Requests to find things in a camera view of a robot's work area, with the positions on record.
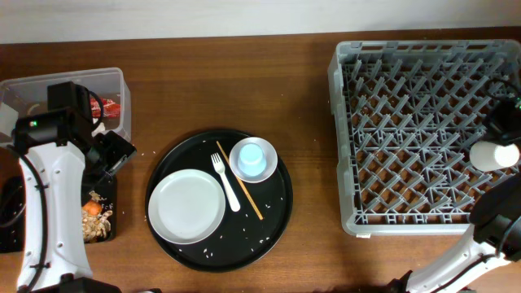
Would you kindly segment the orange carrot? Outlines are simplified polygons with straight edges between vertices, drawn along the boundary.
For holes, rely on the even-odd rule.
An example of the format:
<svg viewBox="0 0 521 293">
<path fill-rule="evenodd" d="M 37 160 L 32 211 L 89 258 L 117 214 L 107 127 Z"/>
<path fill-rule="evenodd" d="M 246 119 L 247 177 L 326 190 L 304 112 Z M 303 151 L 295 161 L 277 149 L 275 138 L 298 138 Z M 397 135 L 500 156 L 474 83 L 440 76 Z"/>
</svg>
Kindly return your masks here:
<svg viewBox="0 0 521 293">
<path fill-rule="evenodd" d="M 90 200 L 82 207 L 82 210 L 90 216 L 97 216 L 102 212 L 103 207 L 100 203 Z"/>
</svg>

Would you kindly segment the small white bowl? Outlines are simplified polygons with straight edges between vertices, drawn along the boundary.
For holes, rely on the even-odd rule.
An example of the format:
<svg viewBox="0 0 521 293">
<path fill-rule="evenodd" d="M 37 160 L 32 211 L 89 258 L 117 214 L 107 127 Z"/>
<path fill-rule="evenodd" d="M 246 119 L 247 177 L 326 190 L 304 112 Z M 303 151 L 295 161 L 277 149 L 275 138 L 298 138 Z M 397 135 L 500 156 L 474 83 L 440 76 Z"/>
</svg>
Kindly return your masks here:
<svg viewBox="0 0 521 293">
<path fill-rule="evenodd" d="M 267 166 L 264 170 L 264 172 L 256 177 L 248 177 L 245 174 L 241 172 L 238 166 L 238 160 L 239 160 L 239 150 L 247 143 L 255 143 L 258 146 L 260 146 L 265 154 Z M 245 181 L 247 183 L 260 183 L 265 180 L 267 180 L 269 177 L 271 177 L 278 165 L 278 155 L 276 150 L 274 149 L 273 145 L 269 143 L 268 141 L 264 140 L 263 138 L 258 137 L 249 137 L 240 140 L 237 142 L 229 156 L 230 164 L 231 164 L 231 170 L 234 175 L 239 177 L 242 181 Z"/>
</svg>

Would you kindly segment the rice and food scraps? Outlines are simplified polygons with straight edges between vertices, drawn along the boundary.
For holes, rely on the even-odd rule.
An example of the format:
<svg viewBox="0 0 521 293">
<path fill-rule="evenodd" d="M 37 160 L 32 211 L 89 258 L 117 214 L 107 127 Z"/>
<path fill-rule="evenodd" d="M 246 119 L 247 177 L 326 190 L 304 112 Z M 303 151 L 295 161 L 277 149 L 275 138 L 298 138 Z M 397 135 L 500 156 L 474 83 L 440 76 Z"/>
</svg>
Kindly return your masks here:
<svg viewBox="0 0 521 293">
<path fill-rule="evenodd" d="M 89 193 L 89 196 L 90 199 L 88 201 L 93 200 L 100 203 L 103 210 L 97 216 L 90 216 L 85 211 L 81 210 L 83 240 L 84 243 L 102 242 L 107 240 L 112 233 L 112 224 L 110 220 L 113 214 L 113 204 L 108 201 L 108 198 L 102 197 L 94 190 Z"/>
</svg>

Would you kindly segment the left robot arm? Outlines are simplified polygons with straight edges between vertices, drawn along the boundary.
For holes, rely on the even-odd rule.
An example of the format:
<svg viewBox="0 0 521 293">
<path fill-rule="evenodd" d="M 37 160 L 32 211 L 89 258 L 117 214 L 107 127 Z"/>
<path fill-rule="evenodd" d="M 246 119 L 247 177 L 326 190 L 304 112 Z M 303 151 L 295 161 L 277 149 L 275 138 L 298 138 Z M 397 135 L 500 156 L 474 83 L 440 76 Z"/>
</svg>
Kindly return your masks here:
<svg viewBox="0 0 521 293">
<path fill-rule="evenodd" d="M 120 135 L 95 133 L 91 99 L 71 81 L 47 88 L 47 111 L 16 121 L 8 148 L 20 159 L 25 240 L 19 292 L 117 292 L 93 278 L 82 237 L 84 178 L 99 184 L 136 153 Z"/>
</svg>

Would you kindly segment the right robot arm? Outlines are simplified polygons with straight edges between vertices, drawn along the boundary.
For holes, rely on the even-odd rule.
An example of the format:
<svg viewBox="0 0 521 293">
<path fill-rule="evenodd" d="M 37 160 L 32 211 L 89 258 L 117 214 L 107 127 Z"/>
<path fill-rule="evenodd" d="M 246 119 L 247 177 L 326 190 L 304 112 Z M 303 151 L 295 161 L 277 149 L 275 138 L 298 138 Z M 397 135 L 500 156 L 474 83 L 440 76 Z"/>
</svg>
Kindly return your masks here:
<svg viewBox="0 0 521 293">
<path fill-rule="evenodd" d="M 483 121 L 486 140 L 470 150 L 472 167 L 498 171 L 520 161 L 520 97 L 499 99 Z M 520 174 L 485 192 L 457 244 L 427 267 L 394 279 L 385 292 L 459 292 L 483 274 L 520 261 Z"/>
</svg>

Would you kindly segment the light blue cup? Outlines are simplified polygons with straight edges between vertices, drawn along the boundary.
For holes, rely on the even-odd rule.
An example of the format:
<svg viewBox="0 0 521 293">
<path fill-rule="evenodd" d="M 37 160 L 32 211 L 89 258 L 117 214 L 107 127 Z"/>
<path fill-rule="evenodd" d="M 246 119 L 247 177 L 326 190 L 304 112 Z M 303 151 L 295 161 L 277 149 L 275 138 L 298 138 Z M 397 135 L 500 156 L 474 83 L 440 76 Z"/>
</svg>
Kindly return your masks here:
<svg viewBox="0 0 521 293">
<path fill-rule="evenodd" d="M 247 143 L 239 150 L 239 169 L 248 177 L 262 174 L 267 166 L 265 154 L 260 146 Z"/>
</svg>

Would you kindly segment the white plate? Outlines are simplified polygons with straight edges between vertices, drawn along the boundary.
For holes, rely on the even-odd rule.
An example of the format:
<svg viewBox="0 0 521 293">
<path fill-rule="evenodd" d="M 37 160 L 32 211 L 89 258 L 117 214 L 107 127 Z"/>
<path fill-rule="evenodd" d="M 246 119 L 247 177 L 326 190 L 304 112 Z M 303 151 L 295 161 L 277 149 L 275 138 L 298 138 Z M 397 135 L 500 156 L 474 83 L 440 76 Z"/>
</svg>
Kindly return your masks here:
<svg viewBox="0 0 521 293">
<path fill-rule="evenodd" d="M 160 238 L 189 245 L 205 240 L 219 227 L 225 208 L 224 190 L 213 176 L 184 169 L 155 186 L 147 211 L 152 230 Z"/>
</svg>

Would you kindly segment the white plastic fork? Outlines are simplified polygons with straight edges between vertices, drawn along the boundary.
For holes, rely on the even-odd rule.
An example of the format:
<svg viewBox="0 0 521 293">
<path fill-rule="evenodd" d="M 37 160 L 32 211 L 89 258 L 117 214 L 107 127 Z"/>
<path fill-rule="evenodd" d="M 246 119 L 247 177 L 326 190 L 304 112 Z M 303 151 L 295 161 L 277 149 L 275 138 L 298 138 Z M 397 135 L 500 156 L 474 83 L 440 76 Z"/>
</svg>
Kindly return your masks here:
<svg viewBox="0 0 521 293">
<path fill-rule="evenodd" d="M 240 203 L 238 201 L 238 198 L 233 190 L 233 188 L 230 185 L 230 182 L 225 174 L 225 165 L 221 159 L 221 157 L 217 154 L 211 154 L 211 160 L 212 165 L 214 167 L 214 170 L 217 172 L 217 174 L 221 177 L 224 189 L 225 189 L 225 195 L 228 199 L 230 209 L 233 212 L 238 212 L 241 208 Z"/>
</svg>

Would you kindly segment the white cup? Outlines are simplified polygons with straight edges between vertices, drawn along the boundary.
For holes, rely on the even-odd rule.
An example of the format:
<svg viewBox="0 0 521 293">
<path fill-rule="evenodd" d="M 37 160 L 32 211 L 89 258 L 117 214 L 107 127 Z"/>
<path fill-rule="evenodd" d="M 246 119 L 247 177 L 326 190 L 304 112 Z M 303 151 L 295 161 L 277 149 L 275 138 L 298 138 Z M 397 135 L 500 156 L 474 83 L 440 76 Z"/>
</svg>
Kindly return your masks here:
<svg viewBox="0 0 521 293">
<path fill-rule="evenodd" d="M 515 144 L 501 146 L 493 142 L 477 142 L 470 150 L 471 164 L 482 172 L 491 172 L 516 165 L 520 150 Z"/>
</svg>

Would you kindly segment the red snack wrapper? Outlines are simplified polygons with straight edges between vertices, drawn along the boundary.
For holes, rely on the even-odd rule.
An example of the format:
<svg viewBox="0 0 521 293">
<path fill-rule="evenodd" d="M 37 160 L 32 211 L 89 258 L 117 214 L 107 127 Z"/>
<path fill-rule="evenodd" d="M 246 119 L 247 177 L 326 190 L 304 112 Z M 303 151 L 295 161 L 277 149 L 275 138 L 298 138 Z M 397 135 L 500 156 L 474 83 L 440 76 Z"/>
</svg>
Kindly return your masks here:
<svg viewBox="0 0 521 293">
<path fill-rule="evenodd" d="M 104 118 L 119 118 L 121 114 L 121 105 L 114 102 L 112 99 L 101 98 L 103 103 L 103 117 Z M 90 106 L 93 118 L 101 116 L 101 107 L 99 102 L 94 98 L 90 98 Z"/>
</svg>

